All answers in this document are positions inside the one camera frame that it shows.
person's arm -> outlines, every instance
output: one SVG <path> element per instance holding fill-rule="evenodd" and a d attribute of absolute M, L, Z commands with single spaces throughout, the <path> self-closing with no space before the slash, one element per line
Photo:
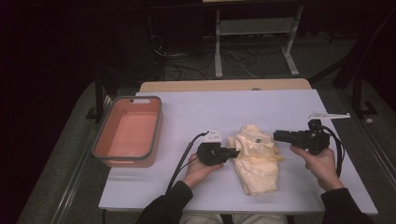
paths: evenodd
<path fill-rule="evenodd" d="M 160 196 L 149 204 L 143 210 L 136 223 L 178 223 L 184 207 L 193 196 L 191 190 L 222 166 L 223 164 L 206 166 L 198 160 L 195 153 L 192 154 L 183 180 L 177 181 L 165 195 Z"/>
<path fill-rule="evenodd" d="M 290 147 L 291 151 L 301 156 L 306 164 L 305 168 L 318 179 L 318 184 L 326 192 L 320 197 L 325 206 L 324 224 L 368 224 L 374 223 L 366 214 L 363 214 L 356 205 L 349 190 L 335 172 L 334 152 L 325 148 L 318 155 L 311 155 L 301 148 Z"/>

person's left hand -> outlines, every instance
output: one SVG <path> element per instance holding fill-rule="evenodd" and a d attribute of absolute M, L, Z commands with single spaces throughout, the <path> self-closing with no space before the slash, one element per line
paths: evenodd
<path fill-rule="evenodd" d="M 189 158 L 189 166 L 183 182 L 190 187 L 195 188 L 199 183 L 204 181 L 212 172 L 223 167 L 224 164 L 217 164 L 207 166 L 201 163 L 196 153 L 192 154 Z"/>

hand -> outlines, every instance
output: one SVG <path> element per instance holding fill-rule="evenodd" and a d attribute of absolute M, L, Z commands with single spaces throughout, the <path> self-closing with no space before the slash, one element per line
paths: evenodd
<path fill-rule="evenodd" d="M 207 166 L 201 163 L 196 153 L 192 154 L 189 158 L 189 166 L 187 168 L 186 176 L 183 182 L 190 187 L 195 188 L 199 183 L 204 181 L 212 172 L 223 167 L 224 164 L 217 164 L 213 166 Z"/>
<path fill-rule="evenodd" d="M 334 152 L 331 149 L 325 148 L 318 155 L 312 155 L 302 148 L 294 146 L 290 146 L 290 149 L 305 160 L 305 168 L 318 179 L 321 188 L 329 191 L 344 187 L 335 172 Z"/>

beige pants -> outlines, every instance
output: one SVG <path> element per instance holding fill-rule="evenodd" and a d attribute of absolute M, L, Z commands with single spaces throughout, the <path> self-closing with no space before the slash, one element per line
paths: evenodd
<path fill-rule="evenodd" d="M 183 215 L 180 224 L 221 224 L 220 214 L 188 214 Z M 282 215 L 237 215 L 233 214 L 234 224 L 288 224 L 288 220 Z"/>

white plastic part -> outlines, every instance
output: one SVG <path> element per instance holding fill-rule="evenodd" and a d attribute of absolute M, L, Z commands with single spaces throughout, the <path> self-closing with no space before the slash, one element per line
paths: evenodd
<path fill-rule="evenodd" d="M 345 115 L 340 114 L 326 114 L 326 113 L 317 113 L 314 112 L 309 116 L 309 119 L 349 119 L 350 114 L 346 113 Z"/>
<path fill-rule="evenodd" d="M 201 137 L 201 142 L 208 143 L 208 142 L 221 142 L 222 138 L 219 135 L 217 129 L 212 130 L 211 132 L 207 133 L 205 136 Z"/>

